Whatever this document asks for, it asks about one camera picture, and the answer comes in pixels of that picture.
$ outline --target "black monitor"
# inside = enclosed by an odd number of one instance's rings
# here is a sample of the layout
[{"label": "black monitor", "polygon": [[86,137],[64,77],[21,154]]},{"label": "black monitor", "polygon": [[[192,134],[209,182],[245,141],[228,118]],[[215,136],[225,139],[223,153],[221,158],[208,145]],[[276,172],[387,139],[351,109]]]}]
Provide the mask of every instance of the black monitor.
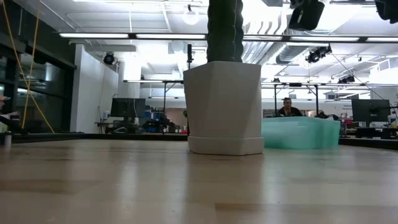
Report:
[{"label": "black monitor", "polygon": [[354,121],[365,121],[369,127],[371,122],[387,122],[390,112],[389,100],[351,100]]},{"label": "black monitor", "polygon": [[143,118],[145,117],[145,99],[113,98],[111,116],[121,118]]}]

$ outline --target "translucent teal bin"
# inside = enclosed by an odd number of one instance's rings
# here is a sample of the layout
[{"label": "translucent teal bin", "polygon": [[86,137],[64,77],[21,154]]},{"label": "translucent teal bin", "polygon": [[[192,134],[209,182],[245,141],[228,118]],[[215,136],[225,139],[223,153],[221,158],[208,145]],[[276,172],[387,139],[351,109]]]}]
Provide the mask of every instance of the translucent teal bin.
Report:
[{"label": "translucent teal bin", "polygon": [[262,120],[264,147],[324,149],[338,146],[340,122],[320,118],[288,117]]}]

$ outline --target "cactus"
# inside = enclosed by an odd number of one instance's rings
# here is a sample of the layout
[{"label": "cactus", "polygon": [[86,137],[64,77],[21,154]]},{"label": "cactus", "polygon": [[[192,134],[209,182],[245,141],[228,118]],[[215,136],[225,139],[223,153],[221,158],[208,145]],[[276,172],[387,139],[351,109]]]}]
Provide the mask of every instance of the cactus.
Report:
[{"label": "cactus", "polygon": [[210,0],[207,61],[242,62],[242,0]]}]

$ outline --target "fluorescent light fixture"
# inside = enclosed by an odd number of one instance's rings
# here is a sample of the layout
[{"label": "fluorescent light fixture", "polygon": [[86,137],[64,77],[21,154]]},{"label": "fluorescent light fixture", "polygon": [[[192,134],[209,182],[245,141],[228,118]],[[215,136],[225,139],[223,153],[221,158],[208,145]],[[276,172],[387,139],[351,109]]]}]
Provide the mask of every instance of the fluorescent light fixture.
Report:
[{"label": "fluorescent light fixture", "polygon": [[[273,82],[262,82],[261,85],[289,85],[289,84],[298,84],[299,82],[286,82],[286,83],[273,83]],[[323,85],[322,83],[299,83],[303,86],[314,86],[314,85]]]},{"label": "fluorescent light fixture", "polygon": [[281,36],[276,35],[245,35],[243,41],[247,40],[261,40],[261,41],[281,41]]},{"label": "fluorescent light fixture", "polygon": [[129,38],[129,34],[84,34],[84,33],[61,33],[64,38],[98,38],[98,39],[125,39]]},{"label": "fluorescent light fixture", "polygon": [[324,37],[315,37],[315,36],[302,36],[302,37],[291,37],[292,41],[324,41],[324,42],[357,42],[359,37],[338,37],[338,36],[324,36]]},{"label": "fluorescent light fixture", "polygon": [[163,83],[162,80],[124,80],[128,83]]},{"label": "fluorescent light fixture", "polygon": [[[147,0],[147,1],[140,1],[140,0],[73,0],[75,2],[95,2],[95,3],[137,3],[137,4],[186,4],[186,1],[169,1],[169,0]],[[201,1],[190,1],[190,4],[202,4]]]},{"label": "fluorescent light fixture", "polygon": [[328,43],[311,43],[311,42],[287,42],[286,45],[288,46],[314,46],[314,47],[328,47]]},{"label": "fluorescent light fixture", "polygon": [[[270,100],[274,101],[275,98],[262,98],[261,100]],[[316,101],[316,99],[293,99],[293,101]],[[351,101],[351,100],[326,100],[326,99],[319,99],[318,101]]]},{"label": "fluorescent light fixture", "polygon": [[[150,96],[148,97],[148,99],[158,99],[158,100],[163,100],[164,96]],[[185,97],[177,97],[177,96],[166,96],[166,99],[175,99],[175,100],[179,100],[179,99],[185,99]]]},{"label": "fluorescent light fixture", "polygon": [[137,39],[193,39],[193,40],[205,40],[206,35],[204,34],[136,34]]},{"label": "fluorescent light fixture", "polygon": [[398,37],[369,37],[367,42],[398,42]]}]

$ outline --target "white planter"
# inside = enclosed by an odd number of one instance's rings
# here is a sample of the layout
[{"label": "white planter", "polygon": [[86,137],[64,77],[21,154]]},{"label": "white planter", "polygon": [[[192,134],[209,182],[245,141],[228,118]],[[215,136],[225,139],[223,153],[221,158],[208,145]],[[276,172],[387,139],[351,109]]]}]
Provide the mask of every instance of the white planter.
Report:
[{"label": "white planter", "polygon": [[260,65],[207,63],[185,71],[184,85],[191,151],[235,156],[263,152]]}]

